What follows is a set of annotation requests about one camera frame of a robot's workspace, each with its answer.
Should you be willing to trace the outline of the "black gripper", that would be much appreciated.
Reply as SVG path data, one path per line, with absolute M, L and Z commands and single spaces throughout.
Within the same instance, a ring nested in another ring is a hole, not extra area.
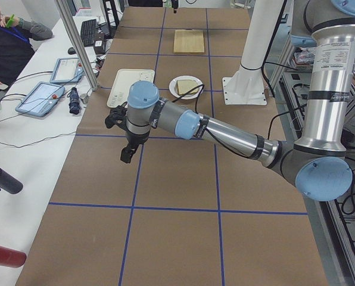
M 127 133 L 126 139 L 128 143 L 127 146 L 121 151 L 120 160 L 124 163 L 130 163 L 138 147 L 145 143 L 145 135 Z

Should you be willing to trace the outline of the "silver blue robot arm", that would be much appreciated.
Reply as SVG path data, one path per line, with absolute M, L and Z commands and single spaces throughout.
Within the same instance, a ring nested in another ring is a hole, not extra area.
M 355 63 L 355 1 L 295 1 L 292 31 L 316 42 L 298 140 L 288 143 L 248 133 L 170 102 L 159 96 L 153 83 L 139 81 L 127 98 L 123 129 L 128 143 L 121 160 L 129 163 L 151 128 L 162 128 L 183 139 L 211 140 L 258 160 L 313 200 L 331 201 L 345 194 L 354 185 L 341 134 Z

